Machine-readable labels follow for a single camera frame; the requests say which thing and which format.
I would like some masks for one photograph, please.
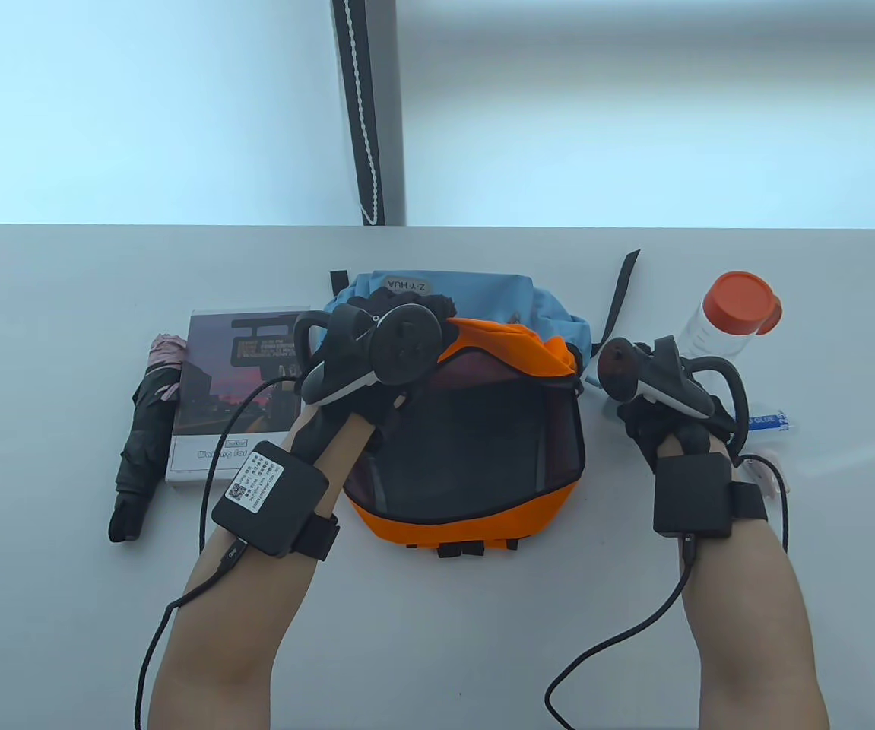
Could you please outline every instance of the book cover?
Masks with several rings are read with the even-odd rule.
[[[298,376],[292,329],[306,309],[191,315],[168,484],[203,484],[218,436],[239,404],[266,379]],[[218,459],[215,483],[229,482],[257,442],[281,442],[301,408],[293,387],[280,382],[264,390],[238,417]]]

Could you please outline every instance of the hand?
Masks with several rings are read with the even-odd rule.
[[[734,433],[735,421],[718,397],[712,396],[712,401],[715,414],[704,420],[684,416],[669,406],[651,403],[642,397],[619,406],[617,416],[626,425],[627,435],[636,442],[650,470],[656,473],[659,456],[708,451],[728,453],[725,444]]]
[[[454,302],[448,297],[440,295],[423,297],[414,292],[395,294],[389,289],[382,288],[377,289],[368,298],[353,297],[347,303],[351,306],[358,306],[372,316],[384,316],[389,310],[404,305],[404,303],[419,303],[419,305],[430,309],[430,312],[440,322],[444,348],[450,347],[450,344],[458,337],[457,327],[447,321],[457,314]],[[323,410],[327,414],[333,414],[333,416],[359,414],[375,427],[386,427],[388,422],[392,420],[396,409],[413,396],[416,386],[425,378],[426,376],[416,382],[404,383],[402,386],[385,386],[378,382],[374,386],[361,387],[356,392],[323,406]]]

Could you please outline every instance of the white table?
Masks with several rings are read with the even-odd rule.
[[[130,724],[136,670],[197,553],[196,490],[162,487],[141,540],[111,545],[130,395],[191,309],[329,298],[330,268],[519,271],[603,324],[641,247],[619,334],[676,332],[720,272],[772,282],[785,320],[739,365],[802,423],[785,452],[792,560],[837,730],[875,728],[875,232],[0,226],[0,728]],[[274,726],[552,727],[549,680],[644,618],[677,578],[634,445],[582,397],[589,465],[517,553],[437,560],[341,504],[274,671]],[[580,668],[556,703],[583,728],[692,727],[683,613]]]

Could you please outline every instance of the white label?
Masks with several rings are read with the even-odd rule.
[[[259,452],[252,452],[224,496],[257,515],[284,470],[280,463],[265,458]]]
[[[386,277],[383,285],[398,294],[405,291],[416,292],[420,296],[430,294],[430,283],[422,278]]]

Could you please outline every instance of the black umbrella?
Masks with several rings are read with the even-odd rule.
[[[146,509],[166,474],[170,432],[177,410],[180,366],[187,343],[176,335],[159,335],[150,345],[146,374],[134,393],[134,420],[116,474],[116,506],[109,521],[113,542],[139,538]]]

